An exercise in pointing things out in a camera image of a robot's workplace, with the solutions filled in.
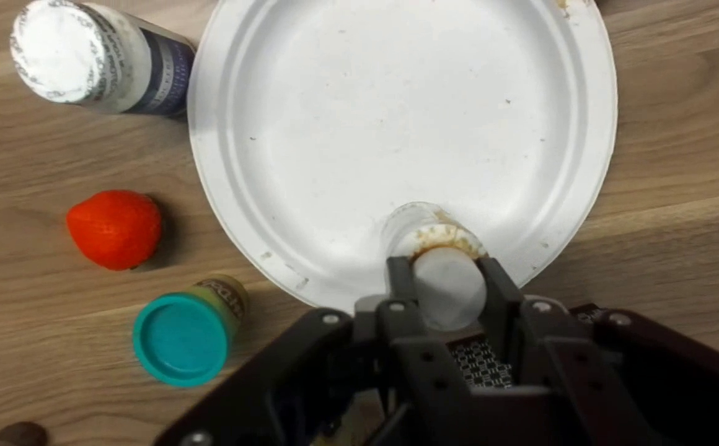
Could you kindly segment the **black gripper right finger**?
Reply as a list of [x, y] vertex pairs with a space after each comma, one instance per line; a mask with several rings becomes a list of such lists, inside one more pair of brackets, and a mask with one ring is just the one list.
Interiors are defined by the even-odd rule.
[[562, 446], [647, 446], [648, 425], [590, 329], [562, 304], [526, 297], [496, 258], [476, 264], [485, 284], [479, 321], [510, 365], [515, 404], [531, 404], [521, 428]]

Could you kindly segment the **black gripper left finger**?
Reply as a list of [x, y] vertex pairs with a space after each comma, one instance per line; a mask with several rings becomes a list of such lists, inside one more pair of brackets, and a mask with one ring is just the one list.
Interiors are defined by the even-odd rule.
[[389, 258], [386, 273], [376, 329], [391, 396], [375, 446], [476, 446], [469, 387], [444, 342], [424, 328], [410, 262]]

